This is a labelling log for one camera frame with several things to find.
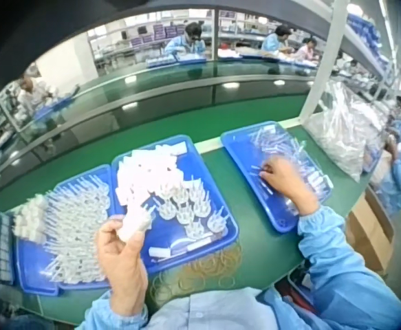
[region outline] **workstation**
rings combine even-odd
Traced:
[[[340,72],[342,70],[333,72],[333,63],[327,72],[327,67],[322,68],[322,62],[315,67],[303,67],[263,55],[258,58],[251,56],[221,60],[220,49],[238,52],[240,47],[244,47],[258,52],[265,36],[278,26],[274,19],[281,19],[292,27],[306,28],[299,25],[297,19],[273,14],[266,15],[272,19],[266,19],[264,23],[264,16],[244,14],[243,9],[192,10],[191,13],[189,10],[168,10],[170,16],[161,12],[160,18],[158,12],[151,11],[151,14],[135,16],[134,20],[128,19],[132,17],[128,16],[127,19],[113,21],[116,23],[113,26],[118,26],[115,32],[110,32],[106,27],[104,33],[100,29],[102,25],[93,27],[80,34],[79,40],[81,45],[85,37],[91,50],[91,56],[84,56],[87,64],[93,63],[88,70],[90,74],[75,71],[64,82],[52,76],[53,68],[45,70],[47,57],[36,60],[41,77],[46,80],[51,78],[49,83],[57,85],[60,93],[69,93],[73,86],[80,85],[70,104],[58,111],[59,116],[54,119],[56,126],[40,135],[33,134],[35,127],[38,127],[37,120],[18,125],[12,119],[12,111],[0,107],[6,122],[15,127],[16,135],[23,144],[17,148],[19,153],[7,156],[0,164],[0,212],[15,210],[35,194],[45,194],[54,189],[59,182],[97,166],[110,164],[117,155],[174,135],[187,135],[192,140],[238,225],[239,235],[233,244],[222,251],[153,274],[149,279],[146,300],[151,312],[173,298],[196,292],[266,288],[284,278],[304,260],[297,248],[300,238],[296,230],[280,233],[270,225],[269,217],[252,187],[222,144],[220,136],[223,133],[262,122],[278,122],[298,142],[305,142],[307,154],[330,178],[333,189],[324,205],[346,217],[368,186],[371,173],[361,175],[358,181],[352,180],[333,163],[303,126],[301,116],[303,109],[308,107],[305,106],[308,98],[314,93],[312,89],[318,82],[318,71],[326,71],[323,84],[328,80],[341,81],[352,90],[356,87],[355,91],[366,95],[367,103],[374,104],[377,96],[364,93],[364,88],[369,90],[372,85],[372,75],[372,83],[382,88],[382,81],[388,90],[382,98],[383,106],[393,106],[390,97],[393,82],[388,75],[390,70],[382,66],[353,29],[346,28],[342,43],[340,40],[338,42],[349,58],[358,59],[364,70],[359,78],[348,72]],[[319,15],[319,20],[333,24],[325,15],[331,10],[328,5],[319,12],[319,8],[300,9],[305,14]],[[174,15],[177,11],[186,12],[185,16]],[[129,29],[119,27],[120,21],[129,24]],[[202,38],[206,44],[205,62],[147,67],[147,59],[161,56],[164,46],[171,39],[156,40],[156,35],[162,35],[162,32],[154,27],[162,25],[168,34],[165,27],[175,26],[177,34],[182,31],[178,26],[183,25],[184,21],[204,21]],[[147,32],[140,33],[139,29],[144,25]],[[130,30],[135,30],[138,36],[132,35]],[[150,31],[154,31],[152,40],[146,39]],[[119,34],[123,41],[115,42],[115,47],[106,47],[103,51],[100,43],[111,38],[111,34]],[[322,57],[325,52],[323,40],[327,39],[328,30],[302,30],[300,34],[293,34],[294,38],[291,36],[289,43],[298,49],[302,39],[311,35],[318,38],[316,50]],[[141,44],[134,45],[138,43],[134,39],[139,36],[142,38]],[[321,111],[318,102],[313,111]],[[50,141],[55,146],[54,153],[44,147]],[[23,170],[16,170],[17,164],[12,165],[16,160],[20,160],[17,164],[21,168],[24,166]],[[210,272],[210,265],[215,263],[221,263],[220,270]],[[106,287],[60,290],[55,297],[27,293],[21,287],[19,267],[15,266],[13,286],[0,285],[0,299],[50,320],[79,324],[92,301],[107,290]]]

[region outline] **white pole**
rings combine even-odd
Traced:
[[[304,106],[299,115],[300,123],[303,123],[315,111],[318,101],[321,99],[325,90],[325,84],[330,79],[333,66],[338,56],[340,44],[343,40],[345,26],[347,24],[347,5],[350,0],[335,0],[332,23],[330,24],[329,35],[327,37],[327,44],[321,63],[316,73],[314,84],[310,89],[309,95],[305,100]]]

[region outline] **white plastic connector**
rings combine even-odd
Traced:
[[[153,258],[171,258],[171,249],[151,246],[148,249],[148,254]]]

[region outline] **green workbench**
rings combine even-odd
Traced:
[[[320,164],[324,173],[328,174],[332,179],[335,188],[326,205],[331,206],[342,216],[346,216],[365,189],[368,177],[363,177],[361,182],[357,184],[327,158],[326,154],[315,145],[301,127],[294,127],[289,131],[299,140],[307,141],[307,152]],[[20,199],[20,197],[17,197],[19,195],[26,196],[28,188],[33,190],[38,187],[39,189],[34,193],[42,193],[51,188],[56,182],[62,180],[64,176],[69,177],[81,171],[81,169],[76,170],[76,167],[79,168],[81,166],[72,166],[74,161],[77,162],[78,158],[81,157],[79,164],[89,165],[87,161],[91,158],[99,158],[94,156],[102,153],[102,148],[107,143],[111,143],[111,147],[115,150],[119,149],[116,140],[120,139],[120,134],[124,136],[130,135],[131,133],[129,134],[129,132],[130,130],[111,135],[104,139],[103,143],[95,142],[92,145],[87,145],[21,178],[0,192],[0,210],[18,205],[13,205],[12,200]],[[282,278],[303,260],[297,248],[299,238],[295,231],[288,234],[275,232],[243,175],[238,171],[223,148],[205,153],[202,157],[240,228],[238,245],[241,248],[241,265],[236,268],[235,273],[227,275],[225,286],[227,289],[246,286],[265,288],[270,283]],[[105,163],[106,161],[103,160],[105,157],[101,158],[99,159],[99,164]],[[165,272],[157,282],[153,279],[150,280],[150,283],[157,283],[158,290],[154,295],[159,295],[159,290],[164,290],[164,295],[159,300],[151,297],[151,295],[147,297],[151,310],[158,308],[162,303],[176,296],[184,296],[190,292],[223,288],[223,285],[219,284],[218,278],[207,278],[205,283],[199,287],[199,290],[196,290],[195,286],[193,286],[192,290],[182,290],[177,280],[185,276],[185,273],[186,267],[178,267]],[[83,319],[84,311],[91,306],[91,302],[97,299],[104,291],[103,289],[67,291],[59,297],[53,298],[22,294],[19,289],[2,287],[0,289],[0,298],[13,303],[18,302],[23,308],[46,318],[76,324]]]

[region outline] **worker's left hand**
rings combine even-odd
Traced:
[[[112,289],[111,310],[121,316],[140,314],[148,287],[147,271],[140,258],[144,233],[136,232],[127,243],[116,234],[123,216],[106,222],[96,235],[98,261]]]

